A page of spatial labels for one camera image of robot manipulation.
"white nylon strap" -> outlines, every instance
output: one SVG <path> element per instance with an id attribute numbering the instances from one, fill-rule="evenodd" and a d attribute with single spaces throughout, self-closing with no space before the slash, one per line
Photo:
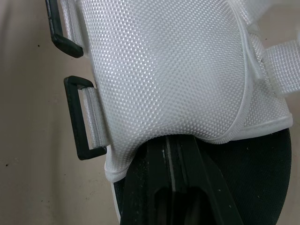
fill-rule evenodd
<path id="1" fill-rule="evenodd" d="M 107 146 L 109 145 L 109 139 L 98 91 L 95 88 L 84 88 L 82 91 L 92 138 L 92 147 Z"/>
<path id="2" fill-rule="evenodd" d="M 300 90 L 300 45 L 296 40 L 266 49 L 263 59 L 278 95 Z"/>
<path id="3" fill-rule="evenodd" d="M 88 49 L 83 38 L 84 26 L 81 24 L 80 16 L 78 15 L 80 0 L 60 0 L 60 3 L 63 9 L 67 36 L 70 40 L 81 46 L 86 55 Z"/>

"textured white fabric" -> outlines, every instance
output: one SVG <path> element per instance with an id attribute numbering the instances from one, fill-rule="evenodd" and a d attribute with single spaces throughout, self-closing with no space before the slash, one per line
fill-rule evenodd
<path id="1" fill-rule="evenodd" d="M 285 96 L 300 90 L 300 45 L 297 41 L 268 48 L 264 60 L 277 94 Z"/>
<path id="2" fill-rule="evenodd" d="M 101 96 L 105 122 L 91 125 L 108 127 L 109 181 L 122 179 L 136 148 L 160 135 L 225 143 L 291 126 L 264 48 L 247 32 L 271 0 L 62 2 L 68 36 L 88 52 Z"/>
<path id="3" fill-rule="evenodd" d="M 102 108 L 100 107 L 98 91 L 95 88 L 84 88 L 82 91 L 92 138 L 92 147 L 107 146 L 109 145 L 108 133 L 105 127 Z"/>
<path id="4" fill-rule="evenodd" d="M 282 96 L 277 96 L 273 91 L 263 61 L 263 53 L 265 52 L 263 44 L 255 34 L 251 34 L 250 39 L 264 81 L 254 84 L 253 97 L 244 127 L 234 140 L 274 133 L 289 128 L 293 124 L 293 118 L 285 99 Z"/>
<path id="5" fill-rule="evenodd" d="M 239 9 L 239 12 L 247 25 L 251 25 L 278 0 L 232 0 L 233 4 Z"/>

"black plastic buckle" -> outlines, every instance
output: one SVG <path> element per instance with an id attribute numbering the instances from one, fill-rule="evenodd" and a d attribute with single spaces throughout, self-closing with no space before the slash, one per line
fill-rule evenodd
<path id="1" fill-rule="evenodd" d="M 89 149 L 88 138 L 86 136 L 83 120 L 83 112 L 81 110 L 78 94 L 78 90 L 87 87 L 93 88 L 93 83 L 81 77 L 70 76 L 64 79 L 64 84 L 78 158 L 80 160 L 86 160 L 105 155 L 107 153 L 106 147 L 99 147 L 91 150 Z"/>
<path id="2" fill-rule="evenodd" d="M 63 36 L 57 0 L 46 0 L 46 6 L 51 39 L 54 45 L 65 54 L 68 54 L 74 58 L 82 57 L 83 49 L 73 41 Z"/>

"beige wall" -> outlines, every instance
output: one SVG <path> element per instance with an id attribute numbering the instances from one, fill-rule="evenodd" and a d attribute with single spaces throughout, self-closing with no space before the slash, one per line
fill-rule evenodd
<path id="1" fill-rule="evenodd" d="M 6 31 L 5 42 L 0 36 L 0 225 L 116 225 L 105 159 L 77 159 L 63 86 L 70 75 L 92 80 L 89 62 L 51 43 L 44 0 L 9 2 L 9 23 L 0 23 Z M 260 22 L 264 44 L 295 38 L 297 20 L 300 10 L 274 9 Z M 288 103 L 295 117 L 292 175 L 278 224 L 298 225 L 300 94 Z"/>

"white webbing strap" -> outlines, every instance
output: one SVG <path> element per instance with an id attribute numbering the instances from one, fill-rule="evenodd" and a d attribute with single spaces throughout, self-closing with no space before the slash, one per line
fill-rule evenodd
<path id="1" fill-rule="evenodd" d="M 98 91 L 95 88 L 84 88 L 82 91 L 92 138 L 92 147 L 107 146 L 109 145 L 109 139 Z"/>
<path id="2" fill-rule="evenodd" d="M 300 90 L 300 45 L 296 40 L 266 49 L 263 59 L 278 95 Z"/>

